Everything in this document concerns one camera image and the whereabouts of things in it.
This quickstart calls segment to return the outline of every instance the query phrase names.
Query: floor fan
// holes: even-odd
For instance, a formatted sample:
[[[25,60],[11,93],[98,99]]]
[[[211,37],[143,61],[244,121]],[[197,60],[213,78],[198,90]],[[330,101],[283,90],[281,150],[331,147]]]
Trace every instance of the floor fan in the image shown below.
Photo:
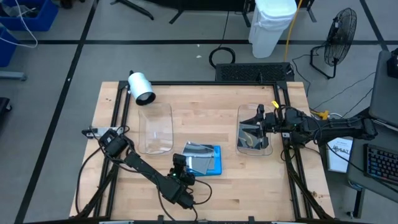
[[[310,65],[322,75],[326,76],[327,79],[334,78],[336,76],[337,65],[344,60],[351,44],[353,43],[355,30],[355,11],[350,8],[340,11],[333,19],[326,42],[321,46],[311,49]],[[318,49],[322,47],[325,48],[325,63],[333,67],[333,76],[327,75],[313,64],[313,52],[315,51],[316,53]]]

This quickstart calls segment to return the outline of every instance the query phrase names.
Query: white trash can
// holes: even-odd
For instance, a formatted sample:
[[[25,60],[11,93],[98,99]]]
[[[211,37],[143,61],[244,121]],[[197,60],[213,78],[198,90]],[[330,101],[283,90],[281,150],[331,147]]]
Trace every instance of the white trash can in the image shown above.
[[[256,58],[269,57],[297,10],[295,0],[256,0],[249,42]]]

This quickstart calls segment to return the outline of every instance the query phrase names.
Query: blue bin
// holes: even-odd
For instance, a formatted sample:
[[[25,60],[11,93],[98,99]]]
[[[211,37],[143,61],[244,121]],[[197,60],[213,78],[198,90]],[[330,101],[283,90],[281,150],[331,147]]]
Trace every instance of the blue bin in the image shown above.
[[[3,0],[7,6],[16,6],[15,0]],[[40,12],[35,18],[24,18],[30,31],[48,31],[57,16],[58,8],[51,0],[18,0],[19,5],[38,5]],[[0,23],[9,30],[26,30],[19,17],[0,17]]]
[[[0,27],[0,37],[4,40],[8,40],[13,43],[18,43],[18,40],[15,39],[11,34],[9,34],[4,27]],[[17,48],[16,45],[7,43],[3,40],[0,40],[0,67],[6,67],[10,63],[11,57]]]

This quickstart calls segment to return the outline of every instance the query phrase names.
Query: white cylindrical light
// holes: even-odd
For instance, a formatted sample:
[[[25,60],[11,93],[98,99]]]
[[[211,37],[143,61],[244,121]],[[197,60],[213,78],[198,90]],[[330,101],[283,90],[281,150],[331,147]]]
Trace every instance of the white cylindrical light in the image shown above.
[[[132,93],[134,99],[136,99],[137,105],[147,105],[155,100],[156,95],[152,90],[152,85],[145,78],[143,73],[136,72],[130,74],[128,81],[130,85],[130,92]]]

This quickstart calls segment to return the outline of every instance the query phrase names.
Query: concrete floor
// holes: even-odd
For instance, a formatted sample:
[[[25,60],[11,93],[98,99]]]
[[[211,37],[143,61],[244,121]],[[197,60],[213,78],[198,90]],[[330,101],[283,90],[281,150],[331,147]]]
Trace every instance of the concrete floor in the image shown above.
[[[176,10],[135,0],[155,17],[150,21],[130,8],[110,5],[99,1],[88,32],[87,40],[220,40],[226,12],[187,11],[170,25],[168,21]],[[398,31],[393,22],[398,8],[396,0],[366,1],[371,14],[385,40],[396,40]],[[34,32],[39,40],[79,40],[83,32],[93,0],[76,1],[71,10],[60,9],[48,32]],[[306,11],[300,11],[292,33],[292,40],[325,40],[331,20],[338,11],[351,7],[358,15],[355,40],[377,40],[371,24],[359,0],[316,0],[313,13],[318,22],[313,23]],[[29,40],[25,32],[13,32],[21,40]],[[225,39],[247,39],[249,28],[242,16],[229,14]],[[1,70],[23,71],[29,76],[26,82],[0,80],[0,96],[12,100],[14,109],[8,114],[0,132],[0,217],[2,223],[14,223],[26,187],[32,175],[37,157],[42,148],[55,107],[78,42],[75,44],[40,44],[36,49],[18,47],[10,66]],[[209,53],[218,44],[170,44],[170,45],[84,45],[74,76],[70,83],[63,110],[55,129],[49,152],[36,190],[33,194],[25,222],[38,222],[67,218],[78,170],[86,146],[80,131],[91,124],[101,82],[124,80],[128,71],[145,73],[149,80],[214,80],[215,71],[208,64]],[[251,45],[225,45],[236,52],[236,63],[281,62],[284,45],[277,45],[269,58],[256,59]],[[308,54],[313,47],[292,44],[288,61]],[[389,45],[389,50],[398,46]],[[314,107],[329,99],[356,80],[375,71],[380,45],[353,45],[338,66],[335,79],[326,80],[308,64],[309,58],[296,61],[299,72],[312,84],[308,102]],[[228,63],[230,56],[222,52],[215,55],[215,62]],[[315,63],[326,72],[332,68],[323,63],[323,57]],[[296,72],[295,79],[303,81]],[[319,110],[344,114],[360,100],[373,85],[373,77],[357,84],[334,100],[325,103]],[[370,96],[360,103],[348,116],[369,106]],[[354,207],[355,191],[346,186],[345,176],[326,172],[333,207],[337,218],[349,220],[345,212]],[[363,217],[355,222],[396,223],[398,204],[372,192],[366,194]]]

